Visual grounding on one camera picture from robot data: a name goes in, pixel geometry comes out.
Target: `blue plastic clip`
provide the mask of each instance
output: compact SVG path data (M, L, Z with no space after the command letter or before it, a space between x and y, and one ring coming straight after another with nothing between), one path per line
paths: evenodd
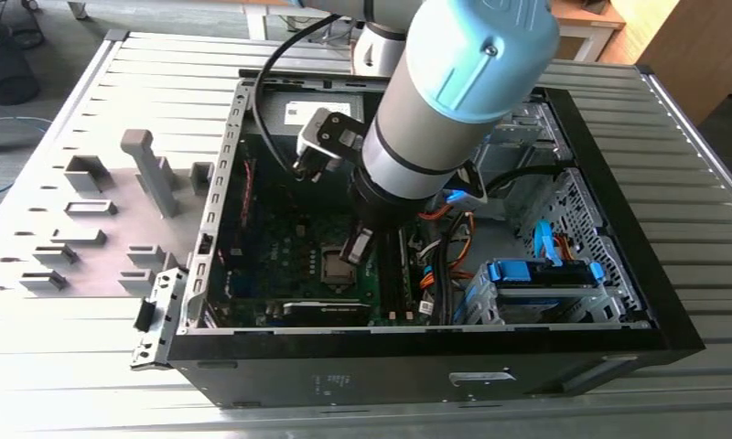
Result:
M451 195L446 198L444 202L452 204L458 199L467 196L467 193L463 190L454 190Z
M607 275L606 270L602 268L602 264L599 262L591 262L589 264L589 268L591 270L593 276L597 279L597 283L602 284L603 282L606 282Z
M491 279L491 282L497 282L502 279L502 276L499 275L499 268L495 263L489 264L489 278Z
M557 254L557 248L553 244L551 223L542 219L535 226L535 257L539 258L542 250L546 250L546 258L553 262L554 267L562 266L562 258Z

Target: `wastebasket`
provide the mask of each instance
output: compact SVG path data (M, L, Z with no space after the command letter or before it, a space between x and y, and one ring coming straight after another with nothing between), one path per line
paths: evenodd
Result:
M35 48L45 41L36 16L21 0L0 0L0 36L20 48Z
M40 92L36 76L21 49L0 33L0 105L16 105L33 99Z

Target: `green circuit board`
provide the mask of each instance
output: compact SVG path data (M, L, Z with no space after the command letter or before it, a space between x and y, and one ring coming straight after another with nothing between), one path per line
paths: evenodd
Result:
M228 326L270 326L272 319L280 318L282 305L294 301L371 305L372 318L380 319L380 277L374 256L358 267L338 260L350 221L348 215L338 214L266 216L255 269L230 273L232 298L228 310L223 312L220 306L219 313ZM336 258L338 269L352 269L351 283L326 281L326 258L331 262Z

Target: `gray carpet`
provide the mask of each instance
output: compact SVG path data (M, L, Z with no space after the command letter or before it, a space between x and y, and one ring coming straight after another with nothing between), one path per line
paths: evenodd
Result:
M37 20L48 41L41 47L28 50L25 55L43 92L23 105L1 107L0 117L11 113L54 118L112 28L214 37L246 38L250 35L246 17L239 13L94 4L88 5L91 19L78 21L66 3L40 0L40 4L43 11L37 13ZM271 17L267 21L268 37L286 39L291 34L284 30L280 19ZM701 131L732 170L732 101L723 102ZM8 185L20 173L39 139L40 132L31 126L15 122L0 123L0 187Z

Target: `slotted metal platform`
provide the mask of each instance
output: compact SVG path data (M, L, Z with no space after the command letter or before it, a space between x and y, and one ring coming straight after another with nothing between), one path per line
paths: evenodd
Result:
M0 208L0 434L76 436L162 431L163 437L732 437L732 177L653 75L555 62L541 85L566 88L582 109L657 255L707 343L666 367L590 394L547 401L220 411L176 371L132 372L138 296L116 282L136 269L130 244L187 259L203 198L187 179L222 145L238 68L260 67L278 44L131 34L107 41ZM278 66L350 72L347 49L302 45ZM120 150L126 128L155 134L178 174L182 213L160 219ZM98 155L114 175L103 198L120 212L75 219L63 176L72 155ZM55 230L98 228L103 246L74 245L70 286L32 293L31 250Z

